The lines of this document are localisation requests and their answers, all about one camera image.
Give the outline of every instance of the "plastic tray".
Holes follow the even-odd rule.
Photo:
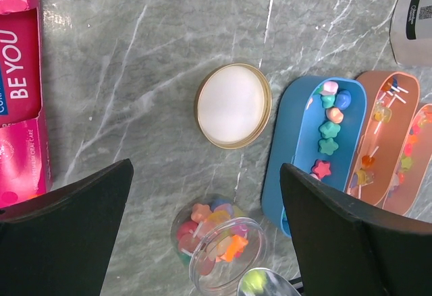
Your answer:
[[[372,117],[372,110],[379,96],[381,87],[392,78],[396,77],[401,87],[409,91],[408,94],[401,93],[400,96],[406,104],[396,100],[391,106],[392,116],[389,123],[382,124],[377,134],[373,132],[378,122]],[[393,71],[368,71],[361,74],[357,79],[367,92],[367,112],[365,126],[355,153],[352,174],[361,168],[361,158],[371,153],[374,147],[379,149],[374,155],[375,164],[373,172],[375,180],[372,184],[362,188],[361,200],[382,207],[387,195],[393,174],[398,165],[402,153],[406,133],[410,127],[412,117],[419,101],[419,81],[412,75]],[[357,196],[356,189],[351,194]]]
[[[419,104],[417,113],[414,116],[411,127],[419,123],[420,114],[424,112],[432,113],[432,104]],[[407,143],[410,130],[406,135],[405,144]],[[399,188],[387,194],[384,201],[384,209],[390,212],[405,215],[414,204],[419,194],[421,183],[425,176],[429,161],[432,156],[432,123],[426,123],[417,134],[418,142],[412,145],[411,158],[412,167],[409,171],[404,172],[404,182]]]
[[[337,82],[340,89],[350,91],[352,102],[343,111],[342,128],[334,139],[339,144],[339,149],[332,156],[327,156],[318,151],[318,141],[321,139],[319,126],[327,118],[321,95],[314,92],[330,80]],[[279,175],[281,166],[292,163],[310,173],[317,159],[330,161],[333,173],[325,177],[323,183],[344,191],[366,107],[365,90],[356,80],[305,76],[292,82],[284,92],[279,105],[261,203],[265,216],[285,235],[291,236],[288,222],[284,220]]]

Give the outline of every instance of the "blue tray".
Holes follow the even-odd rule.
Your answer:
[[[344,120],[339,134],[334,139],[339,144],[339,149],[333,155],[327,156],[318,151],[318,141],[322,138],[319,127],[327,118],[321,95],[314,92],[322,83],[330,80],[337,82],[340,90],[348,90],[352,102],[345,111],[342,111]],[[306,109],[310,98],[313,102]],[[284,163],[292,163],[310,173],[317,159],[330,161],[332,174],[325,177],[323,183],[344,191],[366,108],[366,92],[356,80],[304,76],[292,82],[284,92],[277,114],[261,204],[264,215],[288,237],[291,237],[291,233],[284,216],[279,175],[281,166]]]

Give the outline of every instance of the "blue candy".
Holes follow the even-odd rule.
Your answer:
[[[351,94],[347,90],[341,90],[339,94],[336,95],[335,107],[343,111],[351,104]]]
[[[216,207],[224,204],[231,204],[231,202],[229,200],[223,200],[222,198],[217,198],[214,200],[213,203],[211,203],[210,210],[214,212]]]

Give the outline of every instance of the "label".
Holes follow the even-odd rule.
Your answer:
[[[408,40],[432,38],[432,0],[411,0],[406,18]]]

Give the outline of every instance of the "round lid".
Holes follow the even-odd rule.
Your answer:
[[[281,275],[267,268],[250,269],[238,283],[237,296],[300,296]]]
[[[251,65],[234,63],[214,71],[197,93],[196,118],[214,145],[246,146],[262,132],[271,111],[265,76]]]

